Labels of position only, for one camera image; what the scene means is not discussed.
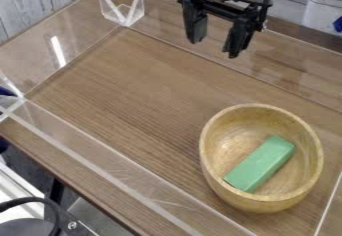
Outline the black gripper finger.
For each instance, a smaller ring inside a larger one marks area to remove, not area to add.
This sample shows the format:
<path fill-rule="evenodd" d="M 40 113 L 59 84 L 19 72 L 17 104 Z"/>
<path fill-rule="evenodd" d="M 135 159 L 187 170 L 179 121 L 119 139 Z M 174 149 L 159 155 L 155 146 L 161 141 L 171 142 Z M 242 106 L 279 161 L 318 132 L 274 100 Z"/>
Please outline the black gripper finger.
<path fill-rule="evenodd" d="M 183 0 L 182 6 L 187 39 L 192 44 L 196 44 L 207 34 L 207 14 L 202 3 L 194 0 Z"/>
<path fill-rule="evenodd" d="M 248 47 L 254 36 L 254 22 L 247 18 L 238 18 L 234 21 L 222 51 L 228 54 L 228 58 L 234 59 L 239 53 Z"/>

